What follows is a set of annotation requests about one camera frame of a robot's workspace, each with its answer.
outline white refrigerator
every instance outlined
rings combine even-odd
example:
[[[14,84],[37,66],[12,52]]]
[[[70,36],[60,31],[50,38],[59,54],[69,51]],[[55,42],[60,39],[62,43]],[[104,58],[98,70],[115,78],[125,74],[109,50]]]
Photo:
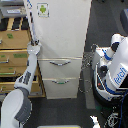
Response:
[[[91,0],[24,0],[24,5],[42,44],[38,62],[47,99],[77,98]]]

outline blue label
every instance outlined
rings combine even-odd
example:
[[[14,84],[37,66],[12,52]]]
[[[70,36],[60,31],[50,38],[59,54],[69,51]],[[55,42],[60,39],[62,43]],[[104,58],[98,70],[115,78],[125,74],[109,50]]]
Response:
[[[115,81],[118,85],[122,82],[122,80],[123,80],[123,78],[124,78],[126,72],[127,72],[127,71],[126,71],[124,68],[120,68],[120,72],[117,74],[117,77],[114,78],[114,81]]]

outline freezer drawer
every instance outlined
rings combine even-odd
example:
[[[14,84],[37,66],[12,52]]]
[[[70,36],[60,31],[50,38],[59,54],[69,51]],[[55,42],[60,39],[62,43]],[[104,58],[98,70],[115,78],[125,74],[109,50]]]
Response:
[[[79,79],[44,79],[47,99],[77,98]]]
[[[26,66],[28,59],[27,50],[1,50],[1,66]]]
[[[82,58],[79,59],[58,59],[39,60],[42,78],[69,78],[79,77],[82,65]]]

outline drawer handle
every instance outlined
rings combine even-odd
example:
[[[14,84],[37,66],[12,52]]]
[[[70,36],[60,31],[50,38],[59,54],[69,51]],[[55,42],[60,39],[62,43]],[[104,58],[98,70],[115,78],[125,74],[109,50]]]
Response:
[[[0,92],[7,93],[7,92],[13,91],[13,90],[4,91],[3,89],[5,89],[5,88],[6,88],[5,86],[2,86],[1,89],[0,89]]]
[[[63,65],[66,65],[68,63],[71,63],[71,61],[67,61],[67,62],[64,62],[63,64],[58,64],[56,63],[55,61],[50,61],[51,64],[54,64],[54,65],[57,65],[57,66],[63,66]]]
[[[56,83],[56,84],[66,84],[66,83],[68,83],[69,81],[66,80],[66,81],[63,81],[63,82],[60,82],[60,81],[52,81],[52,82],[54,82],[54,83]]]
[[[8,73],[0,73],[0,75],[15,75],[16,74],[16,71],[14,72],[8,72]]]
[[[8,62],[9,62],[9,59],[7,59],[7,61],[0,61],[0,64],[8,63]]]

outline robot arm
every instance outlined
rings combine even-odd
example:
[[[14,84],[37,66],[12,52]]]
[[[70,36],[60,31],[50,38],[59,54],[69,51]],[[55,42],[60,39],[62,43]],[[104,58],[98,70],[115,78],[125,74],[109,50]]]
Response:
[[[1,128],[23,128],[30,116],[32,105],[28,99],[37,67],[37,53],[41,44],[28,46],[27,69],[17,78],[12,92],[3,101],[1,108]]]

